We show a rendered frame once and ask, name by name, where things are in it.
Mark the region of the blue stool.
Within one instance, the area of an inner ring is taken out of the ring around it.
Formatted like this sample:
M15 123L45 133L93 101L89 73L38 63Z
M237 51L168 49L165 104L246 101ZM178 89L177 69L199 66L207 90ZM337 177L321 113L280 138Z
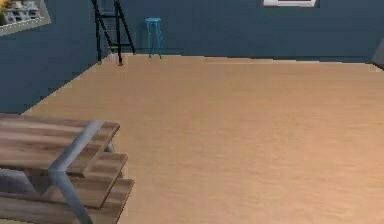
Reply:
M155 17L148 17L145 19L147 34L148 34L148 55L152 57L158 54L162 57L162 33L161 33L161 19Z

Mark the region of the black ladder shelf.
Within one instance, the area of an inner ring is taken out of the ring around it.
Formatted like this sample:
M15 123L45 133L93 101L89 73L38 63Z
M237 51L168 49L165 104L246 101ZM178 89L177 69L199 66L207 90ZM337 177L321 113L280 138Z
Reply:
M117 51L118 65L122 66L123 65L122 48L130 47L133 54L136 53L136 48L134 46L132 36L128 28L128 24L127 24L120 0L113 0L114 10L112 12L102 12L100 10L98 0L90 0L90 1L93 5L93 10L94 10L97 61L98 63L101 63L101 60L102 60L101 34L104 34L104 37L107 41L108 48L111 50L111 52ZM107 29L104 23L105 19L114 20L115 29L113 30L113 32L115 33L115 37L116 37L115 42L113 42L110 38L110 35L109 35L110 30ZM121 41L121 29L124 29L124 32L128 39L127 43L123 43Z

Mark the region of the grey furniture corner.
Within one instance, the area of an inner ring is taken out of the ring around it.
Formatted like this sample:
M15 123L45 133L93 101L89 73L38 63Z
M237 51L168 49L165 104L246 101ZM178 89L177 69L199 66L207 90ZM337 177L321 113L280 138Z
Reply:
M378 68L384 70L384 38L380 41L372 56L372 63Z

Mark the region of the grey framed picture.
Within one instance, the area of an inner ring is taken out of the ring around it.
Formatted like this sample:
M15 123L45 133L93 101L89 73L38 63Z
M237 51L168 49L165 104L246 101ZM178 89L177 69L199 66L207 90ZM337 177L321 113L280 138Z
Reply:
M0 36L50 23L45 0L0 0Z

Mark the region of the wooden shelf with grey frame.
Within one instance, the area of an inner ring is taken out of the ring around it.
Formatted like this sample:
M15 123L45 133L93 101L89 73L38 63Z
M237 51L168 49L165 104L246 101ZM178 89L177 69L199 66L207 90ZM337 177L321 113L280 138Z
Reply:
M0 219L118 224L134 181L114 150L120 125L0 113Z

